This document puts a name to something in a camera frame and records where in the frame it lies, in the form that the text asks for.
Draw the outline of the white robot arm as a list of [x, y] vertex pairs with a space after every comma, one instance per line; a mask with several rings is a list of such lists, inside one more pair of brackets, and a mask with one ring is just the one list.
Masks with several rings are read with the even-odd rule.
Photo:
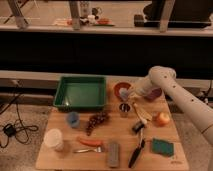
[[149, 69], [147, 76], [133, 83], [130, 91], [147, 96], [157, 88], [161, 88], [176, 103], [213, 146], [213, 109], [176, 82], [174, 69], [154, 66]]

